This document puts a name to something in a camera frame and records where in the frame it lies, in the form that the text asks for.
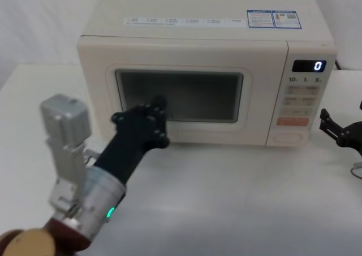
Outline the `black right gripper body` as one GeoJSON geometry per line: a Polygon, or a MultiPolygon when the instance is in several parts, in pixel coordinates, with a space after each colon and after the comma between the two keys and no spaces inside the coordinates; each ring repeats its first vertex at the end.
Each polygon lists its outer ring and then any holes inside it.
{"type": "Polygon", "coordinates": [[[342,128],[339,133],[336,143],[340,147],[348,147],[356,150],[360,155],[361,152],[361,122],[352,123],[349,126],[342,128]]]}

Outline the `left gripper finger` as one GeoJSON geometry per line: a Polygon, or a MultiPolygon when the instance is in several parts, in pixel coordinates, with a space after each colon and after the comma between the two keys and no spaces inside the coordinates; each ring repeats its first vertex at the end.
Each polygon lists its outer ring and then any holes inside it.
{"type": "Polygon", "coordinates": [[[154,96],[149,102],[138,104],[126,111],[115,112],[111,116],[111,122],[118,124],[125,118],[146,118],[156,121],[157,113],[161,110],[161,96],[154,96]]]}
{"type": "Polygon", "coordinates": [[[167,100],[163,96],[155,96],[153,99],[154,112],[157,122],[158,148],[165,149],[169,146],[170,140],[167,136],[167,100]]]}

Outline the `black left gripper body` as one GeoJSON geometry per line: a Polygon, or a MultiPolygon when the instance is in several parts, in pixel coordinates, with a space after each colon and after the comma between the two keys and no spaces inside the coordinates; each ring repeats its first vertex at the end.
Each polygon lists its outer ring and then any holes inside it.
{"type": "Polygon", "coordinates": [[[127,184],[145,153],[153,148],[156,122],[145,117],[115,119],[116,134],[95,161],[94,166],[127,184]]]}

